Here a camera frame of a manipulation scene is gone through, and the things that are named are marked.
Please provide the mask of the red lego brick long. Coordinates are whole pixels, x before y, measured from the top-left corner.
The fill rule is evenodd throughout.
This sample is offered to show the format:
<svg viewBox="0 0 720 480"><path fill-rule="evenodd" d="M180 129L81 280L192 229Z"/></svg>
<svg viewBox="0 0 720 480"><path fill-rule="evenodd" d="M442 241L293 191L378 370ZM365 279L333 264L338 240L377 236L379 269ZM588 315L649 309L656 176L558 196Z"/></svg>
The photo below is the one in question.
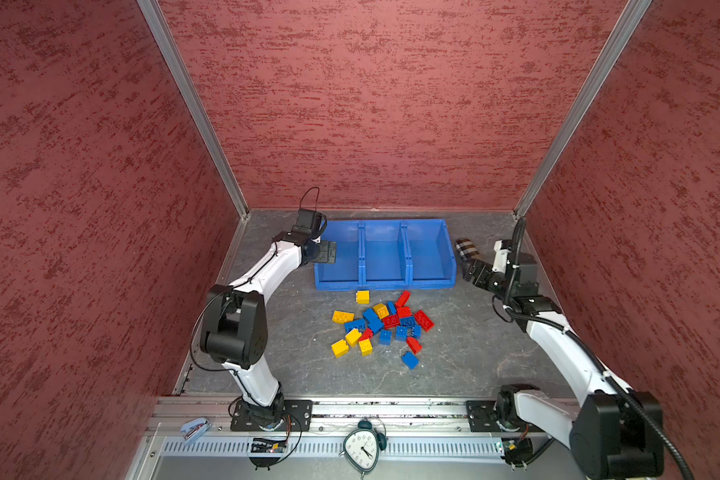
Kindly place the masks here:
<svg viewBox="0 0 720 480"><path fill-rule="evenodd" d="M422 310L417 311L414 314L414 320L418 326L425 332L429 332L434 327L434 322L430 317Z"/></svg>

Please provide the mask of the yellow lego brick pile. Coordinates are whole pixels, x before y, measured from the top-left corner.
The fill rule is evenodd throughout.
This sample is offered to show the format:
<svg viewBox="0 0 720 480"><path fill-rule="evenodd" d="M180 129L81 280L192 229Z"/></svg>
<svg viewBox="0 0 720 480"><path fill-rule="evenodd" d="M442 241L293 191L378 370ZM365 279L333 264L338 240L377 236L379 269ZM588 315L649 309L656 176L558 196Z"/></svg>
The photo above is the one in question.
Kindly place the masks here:
<svg viewBox="0 0 720 480"><path fill-rule="evenodd" d="M383 303L374 305L372 310L380 320L383 320L390 315L387 306Z"/></svg>

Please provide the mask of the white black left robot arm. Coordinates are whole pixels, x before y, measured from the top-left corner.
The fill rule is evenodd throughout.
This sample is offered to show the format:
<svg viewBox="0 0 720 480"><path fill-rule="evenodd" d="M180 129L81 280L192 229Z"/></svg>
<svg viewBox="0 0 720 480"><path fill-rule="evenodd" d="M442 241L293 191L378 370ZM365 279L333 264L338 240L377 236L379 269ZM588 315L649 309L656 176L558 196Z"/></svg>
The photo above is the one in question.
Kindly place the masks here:
<svg viewBox="0 0 720 480"><path fill-rule="evenodd" d="M286 416L281 383L265 358L266 304L293 271L311 263L333 264L336 259L334 241L283 232L242 277L208 293L195 327L199 349L216 363L210 372L226 372L234 378L242 406L263 430L279 427Z"/></svg>

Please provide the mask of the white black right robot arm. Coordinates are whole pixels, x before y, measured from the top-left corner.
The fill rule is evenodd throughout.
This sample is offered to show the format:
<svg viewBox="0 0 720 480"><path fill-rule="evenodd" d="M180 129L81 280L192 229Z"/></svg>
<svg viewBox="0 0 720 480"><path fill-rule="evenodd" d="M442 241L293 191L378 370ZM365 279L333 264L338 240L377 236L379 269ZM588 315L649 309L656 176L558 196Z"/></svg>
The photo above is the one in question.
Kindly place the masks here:
<svg viewBox="0 0 720 480"><path fill-rule="evenodd" d="M664 472L663 412L647 392L615 375L571 328L557 303L539 291L535 259L502 248L492 262L467 254L463 277L501 303L506 321L536 342L576 401L557 401L530 384L501 387L493 419L517 432L535 426L568 448L590 479L658 477Z"/></svg>

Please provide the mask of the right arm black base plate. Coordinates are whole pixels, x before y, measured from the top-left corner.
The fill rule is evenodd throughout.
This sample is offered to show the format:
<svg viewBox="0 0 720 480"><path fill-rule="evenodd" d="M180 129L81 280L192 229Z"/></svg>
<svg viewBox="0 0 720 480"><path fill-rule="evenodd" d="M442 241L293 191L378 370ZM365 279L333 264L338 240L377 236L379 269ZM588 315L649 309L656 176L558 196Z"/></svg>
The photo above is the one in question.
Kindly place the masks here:
<svg viewBox="0 0 720 480"><path fill-rule="evenodd" d="M510 427L503 426L495 409L495 400L467 400L466 419L472 433L499 433L517 434L524 432L528 434L541 433L541 430L533 424L520 421L517 425Z"/></svg>

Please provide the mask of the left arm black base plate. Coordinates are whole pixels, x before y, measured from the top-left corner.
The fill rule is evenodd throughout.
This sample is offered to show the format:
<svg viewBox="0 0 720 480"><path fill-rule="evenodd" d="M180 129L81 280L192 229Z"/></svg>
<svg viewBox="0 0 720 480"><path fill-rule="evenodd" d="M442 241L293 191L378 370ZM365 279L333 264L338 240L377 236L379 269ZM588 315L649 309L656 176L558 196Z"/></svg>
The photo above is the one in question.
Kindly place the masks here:
<svg viewBox="0 0 720 480"><path fill-rule="evenodd" d="M277 397L269 407L239 401L231 411L233 432L300 433L310 429L312 400Z"/></svg>

